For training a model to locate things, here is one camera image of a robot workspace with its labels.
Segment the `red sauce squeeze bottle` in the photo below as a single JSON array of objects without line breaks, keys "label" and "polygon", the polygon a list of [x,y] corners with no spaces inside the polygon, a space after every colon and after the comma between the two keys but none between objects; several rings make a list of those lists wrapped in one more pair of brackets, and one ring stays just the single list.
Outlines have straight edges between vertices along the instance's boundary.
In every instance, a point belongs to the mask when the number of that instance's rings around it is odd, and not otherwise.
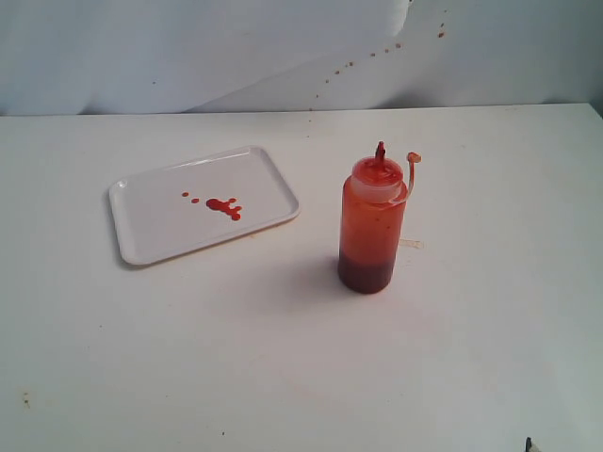
[{"label": "red sauce squeeze bottle", "polygon": [[337,273],[354,292],[375,294],[391,281],[404,211],[422,157],[410,152],[406,160],[408,178],[379,142],[375,154],[354,164],[343,185]]}]

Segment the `red sauce blob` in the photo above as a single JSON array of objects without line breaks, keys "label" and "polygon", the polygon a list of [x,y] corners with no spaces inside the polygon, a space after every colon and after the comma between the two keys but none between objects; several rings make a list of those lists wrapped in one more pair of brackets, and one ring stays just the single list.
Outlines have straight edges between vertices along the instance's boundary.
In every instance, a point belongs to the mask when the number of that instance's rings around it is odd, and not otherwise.
[{"label": "red sauce blob", "polygon": [[[180,193],[182,199],[188,200],[190,204],[196,205],[201,204],[202,199],[191,195],[188,191]],[[238,198],[218,199],[208,198],[203,202],[204,206],[213,211],[224,214],[232,221],[241,220],[242,206],[238,203]]]}]

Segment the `white rectangular plastic tray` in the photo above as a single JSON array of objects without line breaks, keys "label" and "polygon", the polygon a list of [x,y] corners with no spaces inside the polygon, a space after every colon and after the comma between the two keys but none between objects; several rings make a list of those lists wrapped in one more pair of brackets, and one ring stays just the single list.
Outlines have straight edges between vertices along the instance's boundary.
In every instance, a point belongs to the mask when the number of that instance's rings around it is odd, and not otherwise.
[{"label": "white rectangular plastic tray", "polygon": [[[190,204],[180,193],[202,199]],[[207,209],[238,198],[241,220]],[[108,190],[122,259],[148,266],[295,218],[300,203],[269,153],[246,146],[122,178]]]}]

